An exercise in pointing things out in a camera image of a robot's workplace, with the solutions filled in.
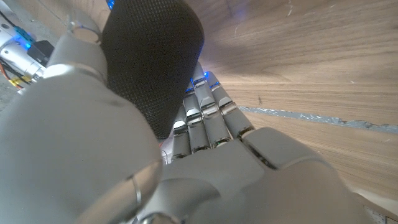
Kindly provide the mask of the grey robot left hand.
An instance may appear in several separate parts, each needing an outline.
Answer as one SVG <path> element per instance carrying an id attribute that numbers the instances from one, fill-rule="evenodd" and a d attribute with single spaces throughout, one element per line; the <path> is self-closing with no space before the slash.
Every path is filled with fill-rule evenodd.
<path id="1" fill-rule="evenodd" d="M 182 1 L 71 17 L 1 116 L 2 223 L 370 223 L 319 154 L 200 73 Z"/>

